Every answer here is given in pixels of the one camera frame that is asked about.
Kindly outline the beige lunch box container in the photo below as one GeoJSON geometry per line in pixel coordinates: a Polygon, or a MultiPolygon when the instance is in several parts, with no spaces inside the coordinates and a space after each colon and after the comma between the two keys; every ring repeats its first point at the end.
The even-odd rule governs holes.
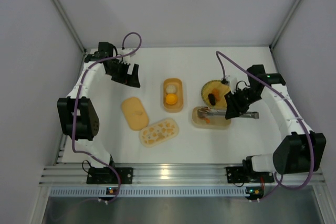
{"type": "Polygon", "coordinates": [[[209,116],[210,124],[206,124],[203,118],[197,116],[197,109],[206,106],[197,106],[192,111],[192,123],[196,128],[212,129],[212,130],[225,130],[231,125],[231,119],[227,120],[223,116],[209,116]]]}

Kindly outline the orange fried chicken piece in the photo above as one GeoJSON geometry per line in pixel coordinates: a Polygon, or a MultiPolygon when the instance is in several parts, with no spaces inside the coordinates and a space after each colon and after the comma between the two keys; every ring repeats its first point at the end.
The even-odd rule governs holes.
{"type": "Polygon", "coordinates": [[[221,99],[221,95],[220,95],[220,90],[217,88],[214,88],[212,90],[212,95],[215,97],[216,100],[220,100],[221,99]]]}

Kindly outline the black sea cucumber food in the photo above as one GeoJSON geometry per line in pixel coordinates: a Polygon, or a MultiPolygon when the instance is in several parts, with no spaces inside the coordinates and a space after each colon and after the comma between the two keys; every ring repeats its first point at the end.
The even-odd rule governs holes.
{"type": "Polygon", "coordinates": [[[208,100],[209,100],[209,103],[211,104],[211,106],[215,106],[216,105],[216,97],[214,96],[213,93],[209,93],[208,94],[208,100]]]}

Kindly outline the metal food tongs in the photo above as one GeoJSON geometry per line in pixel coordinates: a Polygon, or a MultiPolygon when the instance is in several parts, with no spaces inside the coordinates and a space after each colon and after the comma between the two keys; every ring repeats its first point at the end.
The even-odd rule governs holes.
{"type": "MultiPolygon", "coordinates": [[[[208,107],[201,107],[197,109],[197,116],[199,118],[207,118],[209,116],[223,116],[225,119],[228,119],[226,116],[226,110],[215,110],[208,107]]],[[[258,112],[246,112],[244,114],[238,115],[238,118],[249,118],[249,119],[259,119],[258,112]]]]}

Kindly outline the orange lunch box lid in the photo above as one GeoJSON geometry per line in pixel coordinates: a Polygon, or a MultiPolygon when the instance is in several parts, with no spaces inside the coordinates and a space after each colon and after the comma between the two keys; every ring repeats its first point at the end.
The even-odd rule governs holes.
{"type": "Polygon", "coordinates": [[[148,126],[149,117],[139,98],[125,99],[121,103],[121,110],[130,129],[140,131],[148,126]]]}

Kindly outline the white rice ball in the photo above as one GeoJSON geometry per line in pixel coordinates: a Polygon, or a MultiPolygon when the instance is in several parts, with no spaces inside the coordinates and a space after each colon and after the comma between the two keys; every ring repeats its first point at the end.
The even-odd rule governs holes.
{"type": "Polygon", "coordinates": [[[176,94],[177,86],[175,84],[168,84],[165,88],[167,94],[176,94]]]}

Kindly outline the orange lunch box container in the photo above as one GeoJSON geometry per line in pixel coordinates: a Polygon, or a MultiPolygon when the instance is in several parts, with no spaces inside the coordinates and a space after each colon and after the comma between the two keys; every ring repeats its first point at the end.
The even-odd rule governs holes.
{"type": "Polygon", "coordinates": [[[183,85],[182,81],[178,78],[168,78],[163,81],[162,84],[162,104],[166,112],[177,113],[183,109],[184,106],[184,97],[183,97],[183,85]],[[167,95],[165,88],[168,84],[175,84],[177,86],[177,96],[178,102],[175,105],[168,105],[165,102],[165,97],[167,95]]]}

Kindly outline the yellow egg yolk food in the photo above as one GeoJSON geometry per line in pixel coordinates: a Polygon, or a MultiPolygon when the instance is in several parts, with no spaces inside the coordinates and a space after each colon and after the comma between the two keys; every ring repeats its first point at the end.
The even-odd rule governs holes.
{"type": "Polygon", "coordinates": [[[177,104],[178,100],[179,100],[179,98],[178,98],[177,94],[175,94],[175,93],[169,93],[165,97],[165,102],[168,105],[175,105],[175,104],[177,104]]]}

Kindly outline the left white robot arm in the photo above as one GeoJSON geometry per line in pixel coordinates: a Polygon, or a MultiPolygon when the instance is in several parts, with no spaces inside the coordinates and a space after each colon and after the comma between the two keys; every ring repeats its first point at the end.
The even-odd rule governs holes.
{"type": "Polygon", "coordinates": [[[110,76],[111,80],[125,86],[140,88],[139,65],[130,58],[135,49],[117,48],[109,42],[100,42],[98,50],[87,54],[82,72],[70,93],[57,101],[61,129],[72,141],[74,153],[85,154],[94,168],[104,168],[112,161],[98,135],[100,120],[90,96],[100,80],[110,76]]]}

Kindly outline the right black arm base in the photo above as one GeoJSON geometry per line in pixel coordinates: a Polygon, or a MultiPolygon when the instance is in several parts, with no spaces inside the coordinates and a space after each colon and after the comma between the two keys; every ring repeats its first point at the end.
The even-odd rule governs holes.
{"type": "Polygon", "coordinates": [[[248,171],[242,166],[227,166],[225,169],[229,184],[273,183],[275,181],[273,173],[270,172],[248,171]]]}

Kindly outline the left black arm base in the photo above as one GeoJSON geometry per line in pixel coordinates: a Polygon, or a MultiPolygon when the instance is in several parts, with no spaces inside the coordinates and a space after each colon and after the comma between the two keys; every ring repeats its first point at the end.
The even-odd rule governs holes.
{"type": "MultiPolygon", "coordinates": [[[[116,167],[115,171],[119,175],[121,184],[132,184],[133,168],[132,167],[116,167]]],[[[107,185],[118,184],[115,173],[107,167],[89,168],[86,183],[89,185],[107,185]]]]}

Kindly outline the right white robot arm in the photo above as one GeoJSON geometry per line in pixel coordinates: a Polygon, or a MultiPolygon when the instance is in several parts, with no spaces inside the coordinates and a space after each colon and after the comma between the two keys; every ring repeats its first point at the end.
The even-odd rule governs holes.
{"type": "Polygon", "coordinates": [[[326,138],[316,133],[297,111],[279,73],[266,73],[263,65],[246,70],[249,84],[241,89],[236,78],[222,81],[230,91],[224,96],[226,119],[247,115],[251,104],[264,101],[273,116],[280,135],[278,147],[271,154],[248,156],[243,165],[254,173],[276,172],[280,175],[313,173],[320,167],[326,138]]]}

